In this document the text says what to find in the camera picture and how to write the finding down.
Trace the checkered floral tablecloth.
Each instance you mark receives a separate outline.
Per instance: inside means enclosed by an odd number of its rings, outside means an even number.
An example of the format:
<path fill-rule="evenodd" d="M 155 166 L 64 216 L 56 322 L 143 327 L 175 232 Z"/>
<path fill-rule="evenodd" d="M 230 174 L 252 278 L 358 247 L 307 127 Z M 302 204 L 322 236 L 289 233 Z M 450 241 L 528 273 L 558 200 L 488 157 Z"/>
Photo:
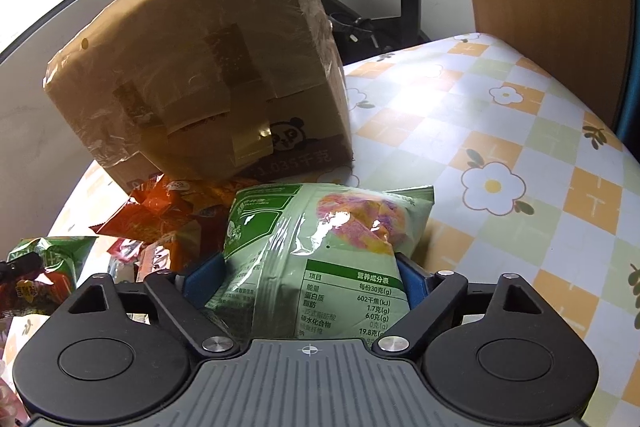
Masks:
<path fill-rule="evenodd" d="M 639 166 L 548 72 L 469 34 L 345 69 L 351 164 L 303 146 L 297 124 L 257 171 L 361 187 L 433 185 L 425 263 L 487 281 L 519 269 L 600 367 L 586 420 L 639 421 Z"/>

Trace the green chip bag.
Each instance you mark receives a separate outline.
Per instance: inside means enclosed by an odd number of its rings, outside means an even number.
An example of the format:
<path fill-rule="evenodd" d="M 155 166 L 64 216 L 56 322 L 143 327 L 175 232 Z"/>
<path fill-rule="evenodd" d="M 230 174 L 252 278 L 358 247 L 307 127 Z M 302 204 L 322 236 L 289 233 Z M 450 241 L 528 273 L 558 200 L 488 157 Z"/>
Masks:
<path fill-rule="evenodd" d="M 1 317 L 50 315 L 73 294 L 96 238 L 23 239 L 1 262 Z"/>

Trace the brown cardboard box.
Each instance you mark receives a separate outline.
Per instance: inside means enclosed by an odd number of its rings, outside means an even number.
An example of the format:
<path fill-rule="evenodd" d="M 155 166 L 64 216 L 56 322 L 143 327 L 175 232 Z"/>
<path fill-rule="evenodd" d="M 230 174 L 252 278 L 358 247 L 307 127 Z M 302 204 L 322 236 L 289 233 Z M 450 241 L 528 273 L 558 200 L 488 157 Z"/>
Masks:
<path fill-rule="evenodd" d="M 126 190 L 352 160 L 321 0 L 114 0 L 51 58 L 43 89 Z"/>

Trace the pale green snack bag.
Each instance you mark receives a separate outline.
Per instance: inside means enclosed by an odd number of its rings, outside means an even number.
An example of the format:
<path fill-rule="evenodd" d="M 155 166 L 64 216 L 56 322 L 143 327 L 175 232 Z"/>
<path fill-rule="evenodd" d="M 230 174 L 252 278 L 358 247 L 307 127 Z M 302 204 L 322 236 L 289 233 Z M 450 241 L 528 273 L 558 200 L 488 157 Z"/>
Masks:
<path fill-rule="evenodd" d="M 224 239 L 227 276 L 204 313 L 239 340 L 373 343 L 410 310 L 397 257 L 414 253 L 434 202 L 431 186 L 244 188 Z"/>

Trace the orange white snack bag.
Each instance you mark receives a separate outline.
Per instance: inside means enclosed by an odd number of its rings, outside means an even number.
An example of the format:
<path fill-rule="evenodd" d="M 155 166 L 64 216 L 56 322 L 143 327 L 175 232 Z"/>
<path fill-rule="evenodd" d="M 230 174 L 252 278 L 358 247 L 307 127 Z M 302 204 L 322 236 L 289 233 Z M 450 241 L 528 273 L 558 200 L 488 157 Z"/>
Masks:
<path fill-rule="evenodd" d="M 181 272 L 200 259 L 201 225 L 190 221 L 177 231 L 168 232 L 156 242 L 145 246 L 140 255 L 137 281 L 142 282 L 153 272 Z"/>

